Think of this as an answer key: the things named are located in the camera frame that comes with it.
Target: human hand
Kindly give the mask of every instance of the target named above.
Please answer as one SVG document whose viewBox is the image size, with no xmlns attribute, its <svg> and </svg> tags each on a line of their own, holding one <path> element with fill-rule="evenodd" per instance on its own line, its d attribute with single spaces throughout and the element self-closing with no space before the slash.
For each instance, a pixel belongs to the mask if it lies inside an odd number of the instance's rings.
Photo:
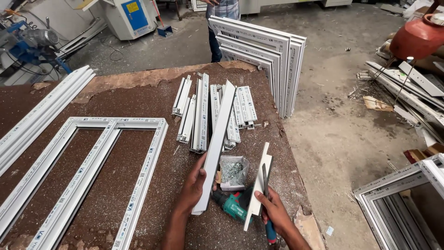
<svg viewBox="0 0 444 250">
<path fill-rule="evenodd" d="M 214 4 L 219 4 L 217 0 L 201 0 L 201 1 L 207 4 L 211 4 L 212 6 L 214 6 Z"/>
<path fill-rule="evenodd" d="M 296 229 L 296 226 L 291 221 L 290 216 L 288 216 L 279 194 L 271 187 L 268 187 L 268 192 L 269 199 L 259 191 L 254 192 L 258 201 L 264 206 L 262 208 L 262 221 L 264 224 L 267 224 L 268 220 L 271 219 L 278 234 L 282 236 L 288 234 L 289 231 Z"/>
<path fill-rule="evenodd" d="M 180 191 L 179 198 L 176 202 L 175 210 L 190 215 L 194 206 L 198 203 L 202 196 L 202 186 L 205 182 L 206 172 L 202 169 L 202 165 L 205 162 L 206 153 L 204 153 L 197 162 L 191 168 L 190 173 L 183 183 L 182 190 Z M 216 190 L 216 181 L 214 182 L 213 190 Z"/>
</svg>

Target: dusty floor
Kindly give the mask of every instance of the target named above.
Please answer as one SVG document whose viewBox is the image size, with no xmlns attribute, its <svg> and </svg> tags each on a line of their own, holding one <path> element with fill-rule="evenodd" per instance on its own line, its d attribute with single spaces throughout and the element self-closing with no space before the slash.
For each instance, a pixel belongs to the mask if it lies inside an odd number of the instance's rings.
<svg viewBox="0 0 444 250">
<path fill-rule="evenodd" d="M 81 49 L 70 65 L 89 64 L 99 75 L 109 75 L 208 63 L 204 14 L 189 13 L 179 22 L 168 18 L 176 18 L 172 10 L 163 13 L 164 22 L 178 29 L 173 36 L 148 35 L 129 43 L 104 31 L 103 39 Z M 364 62 L 379 60 L 375 48 L 404 19 L 373 5 L 322 9 L 301 3 L 266 7 L 242 20 L 307 37 L 295 113 L 284 120 L 290 146 L 323 235 L 334 228 L 332 236 L 325 235 L 328 248 L 378 249 L 360 208 L 347 194 L 392 172 L 387 161 L 406 166 L 402 151 L 425 144 L 394 113 L 367 110 L 347 94 Z M 111 55 L 109 46 L 122 54 Z"/>
</svg>

